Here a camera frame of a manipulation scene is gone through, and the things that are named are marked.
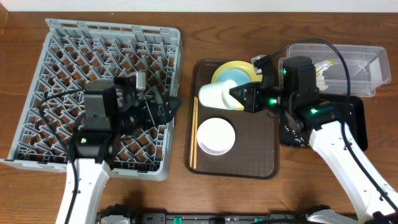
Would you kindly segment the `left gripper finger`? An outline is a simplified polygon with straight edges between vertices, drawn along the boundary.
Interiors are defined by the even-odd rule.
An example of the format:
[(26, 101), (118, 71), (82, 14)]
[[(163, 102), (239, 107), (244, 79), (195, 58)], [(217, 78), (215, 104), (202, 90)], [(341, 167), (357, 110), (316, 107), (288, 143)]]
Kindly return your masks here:
[(182, 105), (182, 100), (175, 96), (156, 96), (157, 103), (155, 111), (155, 123), (168, 123), (171, 122), (178, 109)]
[(141, 103), (144, 113), (143, 126), (158, 126), (167, 123), (165, 105), (163, 103)]

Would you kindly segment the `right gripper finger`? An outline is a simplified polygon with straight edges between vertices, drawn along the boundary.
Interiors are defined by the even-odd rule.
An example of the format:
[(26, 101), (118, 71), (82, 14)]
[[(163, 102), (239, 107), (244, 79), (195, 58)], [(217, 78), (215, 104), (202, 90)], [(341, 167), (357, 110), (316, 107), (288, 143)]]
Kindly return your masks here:
[(235, 107), (235, 110), (253, 112), (252, 99), (235, 93), (232, 93), (231, 96), (238, 102), (238, 106)]
[(231, 96), (246, 96), (248, 93), (252, 92), (252, 83), (243, 84), (236, 86), (229, 90)]

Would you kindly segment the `light blue bowl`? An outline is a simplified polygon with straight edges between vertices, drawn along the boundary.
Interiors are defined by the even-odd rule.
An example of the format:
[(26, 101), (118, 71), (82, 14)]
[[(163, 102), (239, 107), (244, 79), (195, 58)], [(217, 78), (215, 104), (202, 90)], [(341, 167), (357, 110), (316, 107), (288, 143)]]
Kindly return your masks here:
[(234, 81), (238, 86), (251, 82), (249, 75), (237, 68), (223, 70), (215, 79), (215, 82)]

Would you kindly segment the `pale green cup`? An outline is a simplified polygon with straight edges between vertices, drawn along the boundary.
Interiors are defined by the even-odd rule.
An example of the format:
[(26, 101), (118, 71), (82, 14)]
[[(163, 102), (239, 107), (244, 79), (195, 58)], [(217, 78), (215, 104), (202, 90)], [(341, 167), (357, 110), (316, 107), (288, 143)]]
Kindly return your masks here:
[(200, 88), (198, 92), (199, 102), (208, 108), (222, 110), (234, 110), (240, 103), (229, 94), (231, 88), (237, 87), (233, 80), (210, 83)]

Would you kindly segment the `white tissue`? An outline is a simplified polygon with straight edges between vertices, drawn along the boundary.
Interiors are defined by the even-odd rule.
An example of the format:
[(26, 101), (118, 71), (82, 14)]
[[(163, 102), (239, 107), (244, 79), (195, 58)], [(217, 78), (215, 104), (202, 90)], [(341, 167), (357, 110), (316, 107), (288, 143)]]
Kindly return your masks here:
[(322, 73), (317, 74), (317, 87), (320, 91), (325, 91), (328, 88)]

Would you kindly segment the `green snack wrapper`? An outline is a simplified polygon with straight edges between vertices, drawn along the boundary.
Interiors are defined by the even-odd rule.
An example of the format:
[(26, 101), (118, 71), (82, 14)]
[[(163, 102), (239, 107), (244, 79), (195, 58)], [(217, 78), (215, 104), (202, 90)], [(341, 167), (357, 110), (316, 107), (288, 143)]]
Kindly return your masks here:
[(324, 60), (321, 62), (316, 63), (315, 71), (317, 76), (321, 75), (325, 70), (328, 70), (330, 66), (333, 66), (335, 63), (332, 60)]

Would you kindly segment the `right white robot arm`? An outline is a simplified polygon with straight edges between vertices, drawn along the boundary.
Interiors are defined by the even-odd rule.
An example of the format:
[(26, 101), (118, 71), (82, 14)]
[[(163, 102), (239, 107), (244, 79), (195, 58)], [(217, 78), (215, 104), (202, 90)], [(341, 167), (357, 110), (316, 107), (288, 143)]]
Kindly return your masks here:
[(397, 192), (361, 150), (346, 124), (349, 98), (342, 103), (320, 98), (318, 79), (333, 65), (304, 56), (283, 62), (284, 86), (267, 80), (230, 89), (245, 112), (279, 111), (288, 129), (307, 134), (308, 144), (327, 163), (348, 195), (360, 223), (397, 223)]

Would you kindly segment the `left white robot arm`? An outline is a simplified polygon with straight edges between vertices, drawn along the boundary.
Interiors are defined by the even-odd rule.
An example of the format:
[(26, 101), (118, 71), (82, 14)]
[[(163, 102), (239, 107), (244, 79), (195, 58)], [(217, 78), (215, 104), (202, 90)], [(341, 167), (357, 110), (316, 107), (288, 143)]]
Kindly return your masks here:
[(135, 139), (138, 129), (150, 129), (174, 119), (182, 101), (160, 93), (145, 99), (145, 89), (144, 72), (86, 85), (85, 111), (78, 116), (67, 144), (71, 159), (57, 223), (94, 223), (111, 163), (122, 141)]

